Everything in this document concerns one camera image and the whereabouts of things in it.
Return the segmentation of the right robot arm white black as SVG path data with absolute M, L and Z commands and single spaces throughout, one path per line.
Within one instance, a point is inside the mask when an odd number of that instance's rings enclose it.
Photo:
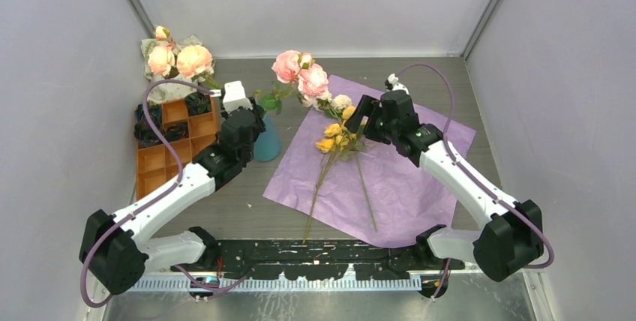
M 530 199 L 517 201 L 500 190 L 449 142 L 433 124 L 421 123 L 411 97 L 403 90 L 378 99 L 362 95 L 345 126 L 369 140 L 392 145 L 399 155 L 432 175 L 451 191 L 477 223 L 477 231 L 437 225 L 416 239 L 416 258 L 426 269 L 444 260 L 476 264 L 500 282 L 520 269 L 532 268 L 548 243 L 542 210 Z

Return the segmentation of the teal cylindrical vase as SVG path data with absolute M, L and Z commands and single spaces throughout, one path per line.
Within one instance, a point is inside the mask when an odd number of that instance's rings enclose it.
M 273 118 L 265 115 L 263 119 L 265 131 L 261 133 L 254 143 L 253 159 L 260 162 L 274 160 L 281 152 L 281 139 Z

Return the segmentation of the pink rose flower stem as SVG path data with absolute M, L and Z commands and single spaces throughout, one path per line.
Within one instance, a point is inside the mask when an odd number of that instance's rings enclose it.
M 276 57 L 271 70 L 276 77 L 272 89 L 255 92 L 257 104 L 266 112 L 280 114 L 287 98 L 295 98 L 302 106 L 319 111 L 332 108 L 328 74 L 310 53 L 284 51 Z

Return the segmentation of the peach rose flower stem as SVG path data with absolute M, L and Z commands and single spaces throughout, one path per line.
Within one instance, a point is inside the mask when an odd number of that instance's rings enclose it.
M 179 79 L 208 89 L 219 87 L 214 56 L 193 34 L 178 42 L 168 28 L 158 25 L 154 37 L 140 41 L 140 49 L 148 80 Z

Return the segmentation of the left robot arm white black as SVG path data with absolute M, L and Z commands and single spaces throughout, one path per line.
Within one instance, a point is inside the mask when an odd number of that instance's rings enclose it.
M 81 284 L 94 275 L 108 292 L 119 295 L 148 272 L 161 269 L 217 267 L 218 241 L 200 226 L 181 234 L 155 238 L 155 233 L 195 202 L 220 190 L 254 157 L 254 143 L 266 129 L 264 109 L 230 112 L 216 140 L 200 151 L 181 173 L 137 203 L 114 214 L 99 209 L 87 220 L 79 260 Z

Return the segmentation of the pink paper flower bouquet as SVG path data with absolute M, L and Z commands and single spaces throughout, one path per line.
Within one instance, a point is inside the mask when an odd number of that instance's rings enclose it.
M 456 197 L 392 145 L 367 141 L 357 160 L 338 161 L 317 190 L 327 156 L 315 144 L 334 119 L 315 109 L 301 113 L 304 119 L 264 190 L 266 199 L 382 248 L 412 245 L 431 227 L 452 224 Z

